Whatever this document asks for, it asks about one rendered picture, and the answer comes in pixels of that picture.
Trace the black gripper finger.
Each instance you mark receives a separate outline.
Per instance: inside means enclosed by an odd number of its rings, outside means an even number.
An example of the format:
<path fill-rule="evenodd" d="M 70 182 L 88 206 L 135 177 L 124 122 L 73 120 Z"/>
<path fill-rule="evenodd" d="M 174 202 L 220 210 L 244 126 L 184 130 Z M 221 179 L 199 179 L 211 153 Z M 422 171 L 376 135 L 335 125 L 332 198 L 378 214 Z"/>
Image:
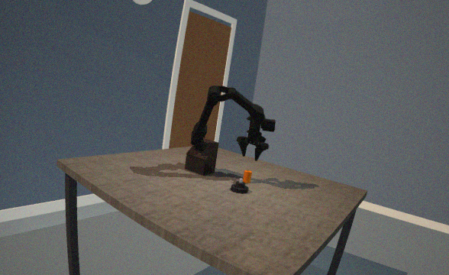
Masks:
<path fill-rule="evenodd" d="M 239 142 L 238 142 L 238 144 L 239 144 L 239 146 L 240 146 L 240 148 L 241 148 L 241 152 L 242 152 L 242 154 L 243 154 L 243 157 L 245 157 L 246 149 L 247 149 L 248 143 L 242 144 L 242 143 L 239 143 Z"/>
<path fill-rule="evenodd" d="M 265 150 L 260 150 L 260 149 L 255 148 L 255 161 L 258 161 L 258 159 L 263 151 L 265 151 Z"/>

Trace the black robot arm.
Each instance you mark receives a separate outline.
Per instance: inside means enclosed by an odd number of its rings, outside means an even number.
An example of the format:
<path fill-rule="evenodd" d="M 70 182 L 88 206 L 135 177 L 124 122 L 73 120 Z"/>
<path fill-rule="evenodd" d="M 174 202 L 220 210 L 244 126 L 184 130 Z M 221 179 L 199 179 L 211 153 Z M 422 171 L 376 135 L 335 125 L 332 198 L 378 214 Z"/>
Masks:
<path fill-rule="evenodd" d="M 221 95 L 221 92 L 225 93 Z M 263 108 L 258 104 L 252 103 L 249 99 L 243 97 L 235 88 L 228 88 L 225 86 L 210 86 L 208 89 L 208 97 L 205 103 L 205 107 L 202 111 L 199 121 L 195 124 L 191 134 L 191 144 L 194 145 L 193 149 L 201 153 L 207 148 L 203 140 L 207 133 L 207 121 L 212 112 L 213 107 L 218 102 L 223 102 L 227 99 L 233 99 L 237 104 L 246 109 L 250 116 L 247 120 L 250 120 L 251 130 L 260 130 L 260 126 L 263 131 L 275 130 L 275 119 L 267 119 L 263 114 Z"/>

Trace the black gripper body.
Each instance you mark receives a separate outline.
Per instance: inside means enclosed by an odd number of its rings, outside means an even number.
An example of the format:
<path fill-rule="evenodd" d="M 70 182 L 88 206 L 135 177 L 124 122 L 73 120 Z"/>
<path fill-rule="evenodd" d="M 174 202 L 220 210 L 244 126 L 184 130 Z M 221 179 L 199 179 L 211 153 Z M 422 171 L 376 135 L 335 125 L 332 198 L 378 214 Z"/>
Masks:
<path fill-rule="evenodd" d="M 248 143 L 248 144 L 255 145 L 256 148 L 260 149 L 260 150 L 268 150 L 267 143 L 259 142 L 259 135 L 261 134 L 260 131 L 249 129 L 249 131 L 247 131 L 247 133 L 248 133 L 248 137 L 245 137 L 245 136 L 237 137 L 237 142 L 242 143 L 242 144 Z"/>

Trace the orange knob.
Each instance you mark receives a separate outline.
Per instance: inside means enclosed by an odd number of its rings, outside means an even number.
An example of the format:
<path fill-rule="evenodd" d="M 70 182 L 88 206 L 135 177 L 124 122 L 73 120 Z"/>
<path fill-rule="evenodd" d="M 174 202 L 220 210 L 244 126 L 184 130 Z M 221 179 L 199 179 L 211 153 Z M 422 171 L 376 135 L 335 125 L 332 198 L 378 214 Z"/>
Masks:
<path fill-rule="evenodd" d="M 244 171 L 244 179 L 243 179 L 243 181 L 244 181 L 245 183 L 250 183 L 250 181 L 251 181 L 251 176 L 252 176 L 252 172 L 249 171 L 249 170 L 245 170 L 245 171 Z"/>

